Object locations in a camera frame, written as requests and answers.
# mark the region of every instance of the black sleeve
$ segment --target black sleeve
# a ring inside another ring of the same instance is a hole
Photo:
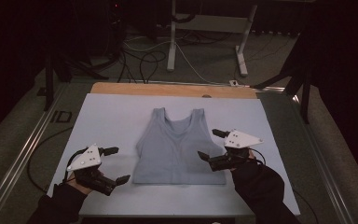
[[[87,195],[69,185],[55,186],[53,196],[43,195],[28,224],[67,224],[78,220]]]
[[[283,203],[284,182],[275,171],[251,161],[231,173],[235,190],[255,213],[257,223],[300,223]]]

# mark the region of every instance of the white table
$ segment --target white table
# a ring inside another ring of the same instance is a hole
[[[127,91],[134,87],[125,84],[118,86]],[[170,119],[182,119],[189,115],[191,109],[204,108],[211,137],[217,145],[222,146],[222,153],[224,139],[212,135],[212,129],[224,131],[237,129],[262,138],[264,143],[255,146],[255,149],[262,152],[268,166],[282,176],[285,182],[284,203],[295,215],[299,215],[281,156],[264,108],[258,99],[90,93],[80,110],[52,185],[62,181],[69,158],[79,149],[94,143],[98,147],[119,147],[118,154],[102,157],[103,164],[100,170],[106,177],[116,179],[119,176],[132,175],[139,160],[135,144],[145,131],[152,109],[157,107],[165,107]],[[137,185],[133,184],[130,178],[127,184],[115,188],[111,196],[93,191],[84,202],[80,215],[100,217],[252,215],[252,211],[234,190],[231,174],[229,171],[225,174],[227,183],[222,186]],[[52,193],[52,185],[48,190],[49,195]]]

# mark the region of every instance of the black device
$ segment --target black device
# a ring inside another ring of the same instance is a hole
[[[246,161],[252,160],[249,159],[249,150],[251,150],[249,146],[263,142],[263,140],[260,138],[236,130],[231,132],[223,132],[217,129],[213,129],[212,133],[221,138],[226,138],[224,146],[227,151],[222,156],[212,158],[208,154],[198,151],[200,158],[203,161],[207,161],[209,163],[212,171],[235,168]]]
[[[91,147],[78,150],[68,161],[62,183],[68,181],[68,171],[73,171],[78,184],[109,196],[115,187],[127,183],[130,179],[130,175],[124,175],[116,180],[112,180],[103,176],[98,170],[102,164],[102,154],[108,156],[116,153],[118,153],[118,147],[102,148],[97,147],[95,144]],[[77,155],[80,155],[80,157],[72,162]]]

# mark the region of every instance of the gray carpet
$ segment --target gray carpet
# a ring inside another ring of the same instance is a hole
[[[214,38],[223,36],[205,34]],[[161,38],[158,42],[163,43],[167,40]],[[229,80],[237,79],[242,84],[254,85],[277,75],[296,43],[295,38],[282,35],[250,35],[244,52],[249,76],[240,77],[234,54],[234,46],[240,41],[240,35],[231,35],[224,41],[213,44],[182,46],[181,50],[198,75],[177,50],[175,70],[167,72],[165,59],[158,63],[156,73],[149,81],[228,84]],[[134,49],[149,49],[156,45],[145,38],[136,38],[127,43]],[[159,45],[153,50],[168,53],[168,44]],[[144,55],[142,52],[129,52],[138,57]],[[155,55],[158,58],[162,56],[160,53]],[[152,61],[153,57],[147,56],[146,59]],[[95,57],[93,61],[102,62],[103,58]],[[122,82],[127,82],[128,77],[133,76],[137,83],[144,85],[139,72],[140,60],[127,55],[127,66],[131,74],[126,70]],[[155,63],[142,63],[144,77],[149,77],[155,66]],[[121,68],[122,64],[116,63],[100,71],[100,74],[110,77],[108,81],[116,82]],[[0,183],[4,180],[14,159],[24,146],[27,146],[27,139],[32,135],[39,119],[45,116],[48,117],[48,125],[37,141],[39,145],[42,144],[36,148],[32,157],[30,173],[42,188],[49,185],[71,133],[68,128],[75,124],[84,97],[90,92],[92,84],[98,81],[78,70],[74,69],[73,72],[75,77],[71,83],[60,83],[56,80],[55,90],[56,92],[62,90],[62,93],[56,97],[57,102],[53,107],[53,112],[71,112],[73,116],[70,122],[50,122],[51,115],[49,117],[43,113],[45,99],[36,96],[39,88],[44,86],[42,72],[36,78],[34,88],[21,99],[0,125]],[[287,81],[288,79],[282,80],[273,86],[284,87]],[[302,122],[297,105],[293,104],[291,97],[271,91],[260,92],[257,96],[266,108],[268,121],[292,187],[299,193],[295,194],[301,211],[298,219],[302,223],[316,223],[315,218],[318,218],[319,223],[358,223],[358,167],[337,126],[328,115],[317,89],[311,89],[310,125]],[[320,154],[324,157],[322,162],[318,161]],[[333,180],[325,179],[326,173],[327,176],[334,177]],[[337,187],[342,196],[339,200],[345,203],[344,207],[349,215],[342,215],[342,209],[336,207],[335,189],[331,189],[331,185],[326,183],[333,183]],[[26,167],[22,170],[14,188],[9,190],[11,192],[0,211],[0,223],[24,223],[34,211],[37,200],[43,192],[32,185]],[[237,217],[236,223],[255,223],[255,221],[253,217]]]

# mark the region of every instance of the metal frame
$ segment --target metal frame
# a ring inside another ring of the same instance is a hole
[[[176,84],[187,84],[187,85],[200,85],[196,83],[176,83]],[[59,101],[59,99],[62,96],[63,91],[67,87],[67,84],[64,84],[63,86],[59,87],[59,90],[57,91],[57,97],[56,100],[53,102],[52,107],[48,112],[45,112],[42,116],[42,118],[38,121],[36,124],[34,131],[32,132],[31,136],[28,138],[27,142],[25,143],[24,147],[21,150],[21,153],[17,157],[17,159],[13,162],[9,170],[7,171],[7,174],[3,178],[3,181],[0,184],[0,211],[5,204],[7,197],[9,196],[10,192],[13,190],[18,178],[21,175],[21,172],[23,168],[25,167],[27,161],[29,160],[32,152],[34,151],[37,143],[39,142],[42,134],[46,130],[48,126],[48,121],[51,119],[51,116],[53,114],[55,105]],[[284,88],[276,88],[276,87],[266,87],[262,90],[255,90],[256,92],[269,92],[269,93],[276,93],[276,94],[282,94],[284,93]],[[293,98],[293,109],[298,112],[298,104],[299,101],[294,96]],[[300,116],[300,113],[295,113],[296,119],[298,122],[303,122],[303,119]],[[344,202],[344,199],[342,197],[342,193],[338,188],[337,182],[334,178],[334,176],[331,174],[327,162],[324,159],[324,156],[322,154],[322,151],[319,149],[318,144],[316,143],[315,137],[312,133],[312,130],[310,129],[309,125],[302,125],[305,134],[310,140],[310,144],[312,147],[311,155],[313,159],[315,160],[316,167],[320,173],[320,176],[322,178],[322,181],[324,182],[324,185],[326,187],[327,193],[330,196],[330,200],[332,202],[332,205],[335,207],[337,216],[341,223],[344,224],[351,224],[353,222],[353,218],[351,216],[351,213],[349,211],[348,206]]]
[[[243,57],[243,49],[245,47],[248,36],[250,34],[256,10],[257,10],[257,5],[253,5],[249,15],[247,16],[247,19],[197,15],[192,21],[186,23],[176,23],[175,21],[172,21],[171,44],[170,44],[170,51],[168,54],[167,70],[172,72],[175,67],[176,29],[231,32],[231,33],[243,34],[241,44],[235,47],[235,51],[236,51],[238,66],[240,69],[240,75],[242,77],[248,76],[248,70],[246,68],[246,63]],[[183,18],[188,16],[184,14],[176,14],[176,0],[172,0],[172,15],[177,18]]]

